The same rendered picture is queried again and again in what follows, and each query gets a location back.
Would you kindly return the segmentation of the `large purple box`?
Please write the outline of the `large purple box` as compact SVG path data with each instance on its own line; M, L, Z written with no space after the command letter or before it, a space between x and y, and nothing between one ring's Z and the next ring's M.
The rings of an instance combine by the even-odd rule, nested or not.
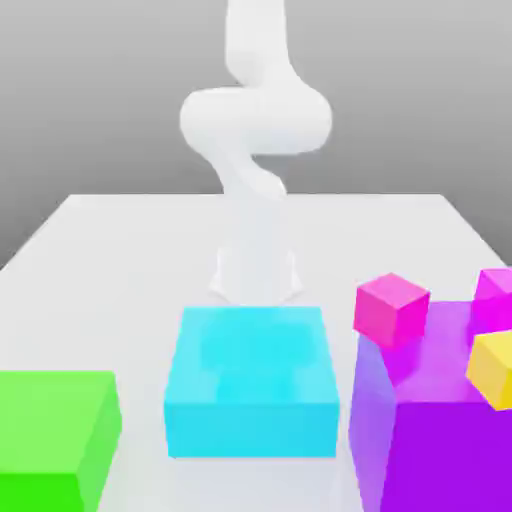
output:
M512 410L466 378L471 306L431 303L425 334L358 339L349 444L363 512L512 512Z

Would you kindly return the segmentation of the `small magenta cube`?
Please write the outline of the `small magenta cube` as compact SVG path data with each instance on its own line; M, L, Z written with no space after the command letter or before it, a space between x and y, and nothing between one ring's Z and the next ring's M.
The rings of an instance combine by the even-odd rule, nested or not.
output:
M512 267L482 269L470 308L468 345L476 335L512 330Z

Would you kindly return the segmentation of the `large cyan box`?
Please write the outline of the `large cyan box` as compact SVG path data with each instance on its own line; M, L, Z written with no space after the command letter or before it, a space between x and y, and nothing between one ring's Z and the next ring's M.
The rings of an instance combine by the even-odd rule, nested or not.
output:
M174 458L331 458L340 398L318 306L184 309L164 398Z

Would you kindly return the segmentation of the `small pink cube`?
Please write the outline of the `small pink cube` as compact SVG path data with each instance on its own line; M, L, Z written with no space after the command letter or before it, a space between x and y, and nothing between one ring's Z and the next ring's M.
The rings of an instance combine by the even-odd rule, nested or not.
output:
M357 288L353 328L381 348L396 348L421 338L430 292L394 273Z

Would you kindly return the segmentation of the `large green box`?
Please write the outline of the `large green box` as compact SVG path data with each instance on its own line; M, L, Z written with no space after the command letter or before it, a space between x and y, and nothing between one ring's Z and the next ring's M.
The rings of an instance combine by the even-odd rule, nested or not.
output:
M121 430L111 371L0 371L0 512L97 512Z

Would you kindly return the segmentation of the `small yellow cube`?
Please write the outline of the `small yellow cube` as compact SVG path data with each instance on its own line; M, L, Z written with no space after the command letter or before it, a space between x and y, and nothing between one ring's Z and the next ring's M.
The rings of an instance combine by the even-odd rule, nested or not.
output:
M512 410L512 330L475 336L466 377L494 410Z

